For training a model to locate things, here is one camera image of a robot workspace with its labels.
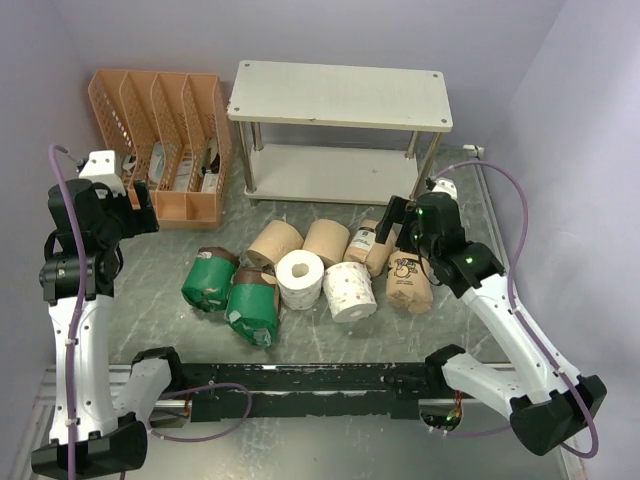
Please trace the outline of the beige paper roll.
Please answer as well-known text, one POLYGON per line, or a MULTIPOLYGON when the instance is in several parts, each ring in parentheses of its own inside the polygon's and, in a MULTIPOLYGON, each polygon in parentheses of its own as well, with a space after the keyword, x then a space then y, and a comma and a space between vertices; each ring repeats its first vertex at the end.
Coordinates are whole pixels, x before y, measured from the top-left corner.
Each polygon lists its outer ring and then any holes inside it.
POLYGON ((285 255, 299 250, 302 235, 290 224, 272 220, 246 251, 248 260, 256 267, 275 266, 285 255))
POLYGON ((303 249, 317 255, 325 267, 343 261, 350 232, 342 224, 329 220, 315 220, 306 235, 303 249))

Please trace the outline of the white red-dotted paper roll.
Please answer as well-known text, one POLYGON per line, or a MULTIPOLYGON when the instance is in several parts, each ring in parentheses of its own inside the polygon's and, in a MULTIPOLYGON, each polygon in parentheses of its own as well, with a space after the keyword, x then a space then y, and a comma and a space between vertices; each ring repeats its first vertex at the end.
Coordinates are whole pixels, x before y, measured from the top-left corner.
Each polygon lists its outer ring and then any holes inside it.
POLYGON ((341 262, 329 267, 322 288, 337 323, 355 322, 377 310, 371 277, 361 263, 341 262))

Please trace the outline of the plain white paper roll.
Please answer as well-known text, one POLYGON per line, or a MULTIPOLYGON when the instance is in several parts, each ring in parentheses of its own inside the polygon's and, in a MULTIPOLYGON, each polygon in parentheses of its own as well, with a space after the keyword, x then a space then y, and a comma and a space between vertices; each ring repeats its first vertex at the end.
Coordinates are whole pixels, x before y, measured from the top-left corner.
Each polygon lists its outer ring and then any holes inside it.
POLYGON ((276 265, 276 279, 284 304, 291 310, 307 310, 320 297, 324 264, 306 250, 286 254, 276 265))

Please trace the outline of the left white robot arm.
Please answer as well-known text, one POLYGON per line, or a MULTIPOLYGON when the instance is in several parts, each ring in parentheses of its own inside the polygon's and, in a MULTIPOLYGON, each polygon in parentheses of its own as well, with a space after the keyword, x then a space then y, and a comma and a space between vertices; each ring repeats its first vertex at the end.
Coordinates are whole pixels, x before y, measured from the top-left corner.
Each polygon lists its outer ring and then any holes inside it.
POLYGON ((156 401, 178 397, 187 385, 176 350, 161 347, 137 354, 124 387, 111 390, 108 330, 120 243, 159 229, 146 183, 135 182, 134 191, 136 204, 88 179, 48 192, 55 229, 39 282, 54 330, 56 397, 48 442, 31 454, 33 472, 45 477, 92 479, 141 468, 156 401))

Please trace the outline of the kraft roll with label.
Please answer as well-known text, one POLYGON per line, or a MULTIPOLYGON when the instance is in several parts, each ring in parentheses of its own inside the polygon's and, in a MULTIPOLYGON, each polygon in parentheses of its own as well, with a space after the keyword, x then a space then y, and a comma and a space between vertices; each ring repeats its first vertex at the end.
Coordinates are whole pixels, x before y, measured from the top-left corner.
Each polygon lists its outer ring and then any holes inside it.
POLYGON ((377 243, 377 224, 378 222, 375 220, 363 220, 343 256, 345 262, 363 264, 371 277, 380 275, 387 266, 388 258, 393 252, 397 238, 395 232, 391 230, 385 243, 377 243))

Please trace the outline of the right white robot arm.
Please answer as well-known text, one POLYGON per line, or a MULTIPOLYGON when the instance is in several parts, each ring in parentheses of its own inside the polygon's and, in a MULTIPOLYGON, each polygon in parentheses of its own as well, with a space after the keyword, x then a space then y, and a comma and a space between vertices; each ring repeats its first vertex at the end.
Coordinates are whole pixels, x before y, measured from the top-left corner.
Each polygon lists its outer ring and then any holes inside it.
POLYGON ((542 456, 587 429, 598 450, 594 418, 607 390, 596 376, 584 376, 556 349, 516 297, 493 251, 466 237, 456 200, 426 193, 411 201, 393 196, 376 228, 384 243, 401 227, 397 247, 428 264, 438 285, 448 287, 488 328, 509 359, 507 374, 477 361, 456 345, 425 359, 424 384, 433 396, 467 394, 506 418, 531 453, 542 456))

